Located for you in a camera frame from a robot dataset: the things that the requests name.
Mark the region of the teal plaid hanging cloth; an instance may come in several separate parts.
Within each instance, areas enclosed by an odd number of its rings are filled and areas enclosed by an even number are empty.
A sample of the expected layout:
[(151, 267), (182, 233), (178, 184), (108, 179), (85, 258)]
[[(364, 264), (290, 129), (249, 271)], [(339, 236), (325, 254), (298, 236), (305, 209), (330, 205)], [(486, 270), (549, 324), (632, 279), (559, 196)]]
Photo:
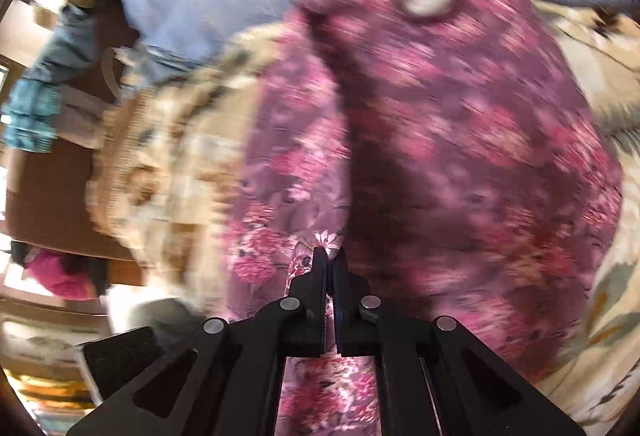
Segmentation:
[(4, 144), (16, 150), (48, 153), (58, 139), (56, 120), (63, 111), (63, 87), (98, 61), (96, 19), (89, 11), (66, 5), (36, 62), (11, 88), (2, 114), (10, 119)]

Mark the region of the purple floral garment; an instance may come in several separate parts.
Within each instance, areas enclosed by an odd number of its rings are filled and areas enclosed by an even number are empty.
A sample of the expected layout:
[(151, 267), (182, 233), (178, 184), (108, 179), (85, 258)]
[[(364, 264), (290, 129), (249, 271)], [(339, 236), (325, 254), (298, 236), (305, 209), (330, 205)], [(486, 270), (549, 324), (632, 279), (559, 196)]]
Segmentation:
[(260, 79), (227, 312), (344, 251), (398, 312), (450, 315), (529, 381), (582, 318), (622, 170), (530, 0), (306, 0)]

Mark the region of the magenta pink cloth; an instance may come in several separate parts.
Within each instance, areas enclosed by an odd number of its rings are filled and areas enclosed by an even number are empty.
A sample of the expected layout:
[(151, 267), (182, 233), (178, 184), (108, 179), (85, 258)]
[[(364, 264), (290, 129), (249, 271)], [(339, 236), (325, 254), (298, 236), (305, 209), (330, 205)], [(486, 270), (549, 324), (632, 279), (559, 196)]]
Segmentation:
[(25, 267), (40, 286), (62, 300), (85, 302), (98, 297), (85, 256), (38, 248), (27, 257)]

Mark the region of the brown wooden bedside furniture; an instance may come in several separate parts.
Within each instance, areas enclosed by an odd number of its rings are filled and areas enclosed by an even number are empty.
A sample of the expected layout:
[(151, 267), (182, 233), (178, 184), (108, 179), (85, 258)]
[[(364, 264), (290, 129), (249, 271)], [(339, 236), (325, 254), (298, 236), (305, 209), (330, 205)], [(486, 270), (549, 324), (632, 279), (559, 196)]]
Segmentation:
[[(130, 28), (122, 6), (114, 4), (96, 12), (98, 61), (70, 86), (114, 104), (116, 97), (106, 78), (118, 80), (122, 66), (106, 66), (110, 50), (130, 47), (138, 33)], [(130, 252), (115, 239), (94, 230), (87, 212), (86, 183), (92, 175), (92, 151), (57, 139), (49, 153), (10, 150), (6, 233), (37, 248), (110, 260), (114, 283), (138, 286), (141, 270)]]

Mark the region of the beige leaf-pattern fleece blanket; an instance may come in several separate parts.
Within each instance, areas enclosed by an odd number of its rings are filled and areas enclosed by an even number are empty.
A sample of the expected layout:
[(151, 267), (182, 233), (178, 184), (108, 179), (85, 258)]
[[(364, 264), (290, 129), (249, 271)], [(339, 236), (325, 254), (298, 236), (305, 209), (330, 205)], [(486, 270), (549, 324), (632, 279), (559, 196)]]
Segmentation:
[[(556, 32), (577, 14), (530, 1), (559, 46)], [(218, 61), (145, 89), (104, 116), (89, 186), (92, 219), (198, 314), (234, 320), (227, 312), (228, 220), (260, 79), (284, 31), (285, 23), (275, 23), (240, 33)], [(534, 382), (593, 433), (616, 420), (639, 389), (639, 271), (627, 187), (622, 170), (620, 217), (582, 318), (552, 371)]]

